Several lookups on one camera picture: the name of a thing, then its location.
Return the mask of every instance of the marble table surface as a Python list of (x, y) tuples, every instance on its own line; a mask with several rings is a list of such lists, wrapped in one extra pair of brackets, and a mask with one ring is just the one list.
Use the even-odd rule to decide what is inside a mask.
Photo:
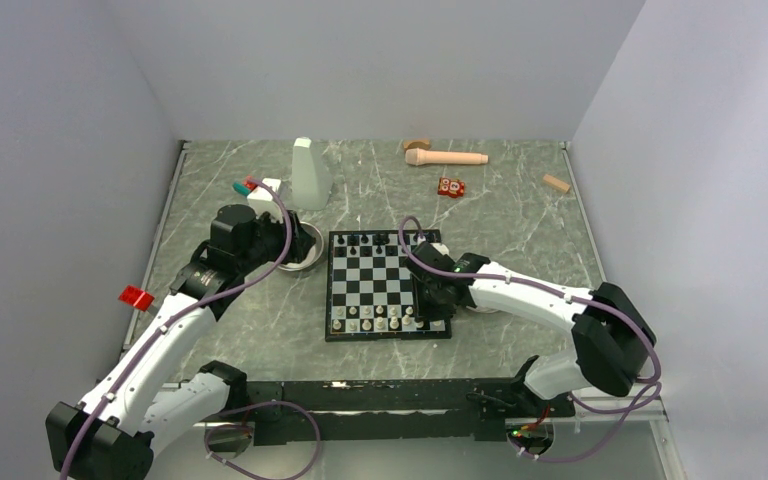
[[(209, 234), (216, 211), (245, 203), (231, 184), (246, 175), (289, 181), (292, 141), (190, 142), (152, 266), (148, 290), (163, 298), (175, 273)], [(490, 257), (519, 273), (570, 286), (601, 281), (596, 253), (557, 142), (435, 140), (434, 149), (486, 153), (485, 166), (409, 166), (398, 140), (317, 141), (334, 176), (322, 211), (299, 211), (331, 230), (391, 229), (407, 214), (439, 228), (454, 258)], [(459, 199), (436, 193), (440, 176), (466, 183)], [(291, 195), (287, 204), (293, 207)], [(327, 261), (300, 276), (275, 272), (241, 295), (185, 355), (170, 381), (218, 359), (252, 380), (423, 379), (510, 376), (534, 354), (564, 348), (555, 332), (506, 313), (459, 310), (449, 340), (325, 343)], [(137, 319), (135, 335), (149, 318)]]

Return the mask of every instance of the black and white checkered board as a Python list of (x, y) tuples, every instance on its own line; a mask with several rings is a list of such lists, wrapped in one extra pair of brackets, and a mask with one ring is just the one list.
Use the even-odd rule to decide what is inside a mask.
[[(406, 231), (408, 244), (416, 232)], [(440, 231), (425, 232), (440, 242)], [(449, 319), (423, 316), (421, 285), (407, 268), (396, 230), (331, 232), (325, 340), (451, 338)]]

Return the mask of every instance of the red toy figure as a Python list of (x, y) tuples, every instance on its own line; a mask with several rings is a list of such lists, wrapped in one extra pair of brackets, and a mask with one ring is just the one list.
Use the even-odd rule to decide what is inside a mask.
[(440, 177), (437, 184), (437, 195), (448, 195), (452, 198), (462, 197), (466, 185), (457, 178)]

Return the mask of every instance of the black base frame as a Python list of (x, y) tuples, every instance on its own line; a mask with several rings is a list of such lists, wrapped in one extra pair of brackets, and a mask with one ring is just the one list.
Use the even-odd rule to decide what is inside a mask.
[[(510, 378), (249, 382), (248, 390), (252, 403), (281, 399), (301, 405), (316, 420), (324, 441), (445, 437), (505, 441), (507, 419), (538, 418), (547, 407), (549, 417), (575, 415), (565, 394), (539, 405), (518, 402)], [(487, 397), (498, 401), (482, 400)], [(205, 421), (234, 420), (239, 417)], [(272, 410), (269, 418), (253, 420), (255, 446), (315, 440), (307, 419), (291, 409)]]

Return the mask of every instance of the white enclosure wall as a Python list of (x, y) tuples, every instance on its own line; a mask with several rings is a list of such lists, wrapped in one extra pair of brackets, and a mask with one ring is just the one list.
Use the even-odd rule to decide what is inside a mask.
[(768, 1), (648, 0), (573, 140), (690, 478), (768, 478)]
[(108, 0), (187, 139), (569, 140), (644, 0)]
[(100, 0), (0, 0), (0, 479), (117, 359), (177, 142)]

